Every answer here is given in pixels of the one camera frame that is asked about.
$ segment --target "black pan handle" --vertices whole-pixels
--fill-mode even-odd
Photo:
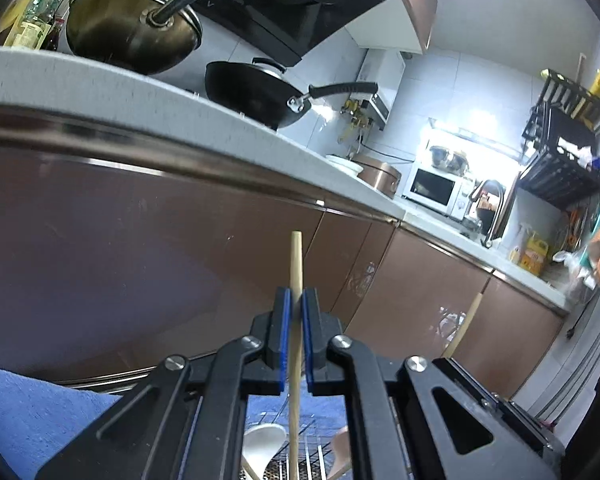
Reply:
[[[272,66],[273,68],[277,68],[278,70],[280,70],[281,73],[285,73],[286,72],[286,67],[285,66],[282,66],[277,61],[273,61],[272,59],[269,59],[267,57],[254,57],[251,60],[251,63],[252,64],[269,65],[269,66]]]
[[[378,83],[369,81],[357,81],[351,83],[336,83],[327,86],[309,86],[309,95],[314,99],[320,97],[327,97],[334,94],[350,94],[350,93],[361,93],[361,94],[377,94]]]

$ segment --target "ceiling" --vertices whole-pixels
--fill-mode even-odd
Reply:
[[[553,68],[574,77],[599,34],[584,0],[438,0],[432,44],[531,75]]]

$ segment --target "faucet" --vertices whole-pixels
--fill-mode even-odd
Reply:
[[[491,180],[491,179],[483,180],[482,183],[480,184],[480,186],[478,186],[474,190],[474,192],[471,194],[471,202],[476,202],[480,198],[480,195],[482,194],[482,190],[484,189],[484,187],[486,185],[495,187],[498,190],[498,197],[500,197],[500,200],[498,201],[498,208],[496,209],[496,214],[493,216],[493,221],[491,222],[491,227],[489,227],[489,230],[487,231],[487,235],[485,236],[484,240],[481,242],[481,244],[484,247],[486,247],[487,249],[491,249],[491,246],[493,245],[493,235],[495,234],[496,227],[500,223],[500,216],[502,215],[502,213],[504,211],[505,189],[504,189],[504,186],[501,183],[499,183],[497,180]]]

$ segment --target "white microwave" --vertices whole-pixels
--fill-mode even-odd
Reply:
[[[470,178],[415,163],[402,196],[461,221],[473,190]]]

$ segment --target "metal screw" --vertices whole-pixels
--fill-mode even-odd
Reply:
[[[427,368],[427,360],[419,355],[407,359],[407,366],[414,372],[423,372]]]
[[[347,348],[349,348],[351,346],[353,341],[351,340],[350,337],[348,337],[344,334],[340,334],[340,335],[333,336],[333,338],[331,339],[331,343],[336,348],[342,348],[342,349],[346,350]]]
[[[171,370],[172,372],[182,370],[185,364],[186,361],[181,355],[172,355],[164,360],[164,367],[167,368],[167,370]]]
[[[242,338],[242,344],[249,350],[255,350],[256,348],[260,348],[262,346],[262,341],[252,335],[246,335]]]

